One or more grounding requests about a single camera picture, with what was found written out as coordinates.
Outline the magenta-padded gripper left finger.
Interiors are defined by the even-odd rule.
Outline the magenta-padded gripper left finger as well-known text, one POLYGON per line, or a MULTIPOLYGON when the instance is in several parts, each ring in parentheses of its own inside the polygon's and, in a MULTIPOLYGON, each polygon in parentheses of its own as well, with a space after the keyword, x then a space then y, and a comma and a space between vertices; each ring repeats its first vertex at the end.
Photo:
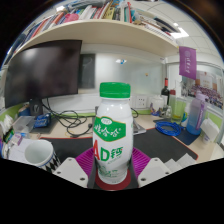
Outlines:
POLYGON ((93 188, 96 175, 93 149, 84 151, 76 158, 66 158, 53 174, 81 187, 93 188))

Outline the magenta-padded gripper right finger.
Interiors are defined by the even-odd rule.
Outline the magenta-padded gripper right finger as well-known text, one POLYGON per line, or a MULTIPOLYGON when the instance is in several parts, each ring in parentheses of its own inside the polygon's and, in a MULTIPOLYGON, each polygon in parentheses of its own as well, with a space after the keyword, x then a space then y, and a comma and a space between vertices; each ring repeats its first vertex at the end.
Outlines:
POLYGON ((134 148, 132 152, 132 165, 139 187, 146 186, 171 173, 158 157, 150 158, 137 148, 134 148))

